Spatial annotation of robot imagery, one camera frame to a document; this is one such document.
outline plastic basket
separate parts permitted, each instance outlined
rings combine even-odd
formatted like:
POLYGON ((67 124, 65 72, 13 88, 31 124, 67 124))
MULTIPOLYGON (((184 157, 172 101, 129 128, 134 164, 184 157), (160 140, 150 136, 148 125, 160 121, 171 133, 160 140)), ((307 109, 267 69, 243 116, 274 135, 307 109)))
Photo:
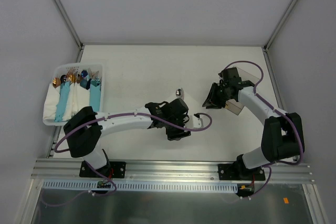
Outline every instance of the plastic basket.
MULTIPOLYGON (((100 95, 100 106, 99 111, 102 111, 103 109, 103 99, 104 99, 104 65, 100 63, 70 63, 65 64, 57 67, 54 71, 53 78, 55 77, 61 77, 63 74, 66 74, 71 68, 75 69, 75 71, 81 71, 82 69, 88 69, 90 68, 92 72, 99 71, 98 76, 101 78, 100 85, 101 85, 101 95, 100 95)), ((52 119, 43 119, 43 123, 45 125, 55 125, 55 126, 62 126, 67 123, 67 121, 63 122, 55 122, 52 119)))

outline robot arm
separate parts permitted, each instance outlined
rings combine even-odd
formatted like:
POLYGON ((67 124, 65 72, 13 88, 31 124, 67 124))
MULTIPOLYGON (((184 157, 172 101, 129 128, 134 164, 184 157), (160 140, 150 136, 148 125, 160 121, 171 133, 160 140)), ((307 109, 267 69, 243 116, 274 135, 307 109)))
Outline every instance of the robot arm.
MULTIPOLYGON (((203 106, 208 109, 220 109, 226 107, 228 100, 234 99, 236 102, 248 107, 264 125, 261 146, 237 157, 234 166, 239 172, 299 155, 299 145, 296 142, 291 126, 282 116, 275 113, 255 95, 252 82, 242 81, 237 68, 224 69, 219 76, 221 77, 220 82, 213 83, 203 106)), ((292 120, 299 132, 304 149, 300 116, 296 113, 288 114, 281 109, 277 110, 292 120)))
POLYGON ((139 109, 122 113, 96 113, 93 112, 92 107, 89 106, 80 110, 71 120, 69 120, 64 126, 65 134, 70 133, 78 126, 95 120, 96 118, 105 118, 105 120, 83 127, 67 138, 71 157, 82 157, 99 173, 108 175, 111 169, 109 159, 104 150, 96 146, 98 139, 102 136, 131 129, 162 127, 166 129, 166 135, 170 141, 178 141, 191 134, 190 131, 176 129, 155 118, 140 114, 137 115, 138 113, 152 115, 180 127, 203 127, 202 119, 197 115, 189 116, 187 114, 188 106, 181 98, 177 98, 170 103, 150 102, 139 109))

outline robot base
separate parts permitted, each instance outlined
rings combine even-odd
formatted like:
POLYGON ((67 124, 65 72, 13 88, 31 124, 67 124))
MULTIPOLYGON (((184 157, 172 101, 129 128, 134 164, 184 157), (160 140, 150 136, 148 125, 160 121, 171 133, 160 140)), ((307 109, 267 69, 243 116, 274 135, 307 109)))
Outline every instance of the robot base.
MULTIPOLYGON (((117 162, 117 161, 110 161, 110 166, 113 169, 112 179, 114 178, 125 178, 126 172, 126 162, 117 162)), ((81 178, 101 178, 96 173, 94 173, 90 167, 87 165, 85 161, 82 162, 80 166, 79 177, 81 178)))
POLYGON ((219 164, 218 165, 218 175, 219 180, 254 180, 264 181, 265 173, 261 167, 248 170, 248 172, 239 173, 237 170, 233 169, 233 164, 219 164))

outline aluminum frame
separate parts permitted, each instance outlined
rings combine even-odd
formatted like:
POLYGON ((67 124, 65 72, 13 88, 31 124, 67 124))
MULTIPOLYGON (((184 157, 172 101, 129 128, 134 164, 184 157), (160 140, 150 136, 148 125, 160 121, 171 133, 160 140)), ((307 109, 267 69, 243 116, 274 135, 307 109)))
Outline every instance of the aluminum frame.
POLYGON ((75 28, 73 27, 73 24, 67 14, 67 12, 65 11, 63 4, 61 2, 61 0, 52 0, 57 8, 57 10, 59 11, 62 19, 64 20, 72 38, 74 39, 75 43, 77 44, 78 48, 82 47, 82 42, 80 41, 78 34, 75 30, 75 28))
MULTIPOLYGON (((194 161, 135 161, 127 163, 125 179, 140 182, 219 182, 218 164, 232 162, 194 162, 194 161)), ((82 179, 79 177, 81 159, 74 158, 39 158, 35 163, 32 178, 38 179, 82 179)), ((250 181, 230 180, 228 183, 250 183, 250 181)), ((309 164, 272 166, 270 184, 315 184, 309 164)))
POLYGON ((316 185, 302 186, 313 223, 329 224, 329 220, 322 206, 322 201, 316 185))
POLYGON ((298 0, 290 0, 284 14, 282 15, 282 17, 280 18, 280 21, 278 22, 278 24, 276 25, 274 31, 272 32, 270 38, 268 39, 267 43, 265 44, 265 50, 266 52, 268 52, 268 49, 270 48, 270 46, 272 45, 273 41, 275 40, 275 38, 277 37, 279 31, 281 30, 281 28, 284 26, 287 18, 289 17, 289 15, 291 14, 291 12, 293 11, 294 7, 296 6, 298 0))

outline teal towel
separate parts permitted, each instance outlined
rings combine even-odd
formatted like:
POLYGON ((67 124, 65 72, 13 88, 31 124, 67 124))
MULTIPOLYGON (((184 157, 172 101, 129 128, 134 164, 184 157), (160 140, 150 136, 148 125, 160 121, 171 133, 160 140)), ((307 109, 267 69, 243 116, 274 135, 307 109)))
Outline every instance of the teal towel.
POLYGON ((61 85, 59 101, 58 104, 56 105, 55 122, 62 122, 62 118, 68 102, 69 91, 70 91, 70 82, 68 81, 64 84, 63 87, 61 85))
POLYGON ((100 108, 100 85, 90 85, 90 106, 93 111, 98 112, 100 108))

